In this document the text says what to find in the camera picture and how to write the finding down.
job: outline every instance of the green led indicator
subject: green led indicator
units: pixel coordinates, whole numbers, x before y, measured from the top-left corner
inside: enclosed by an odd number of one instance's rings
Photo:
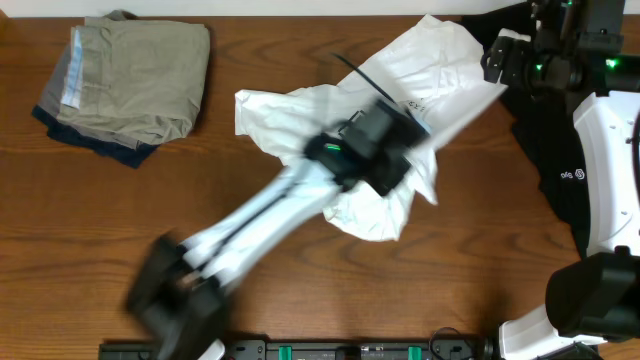
[[[606,60],[606,64],[610,69],[615,68],[616,66],[618,66],[618,60],[617,59],[607,59]]]

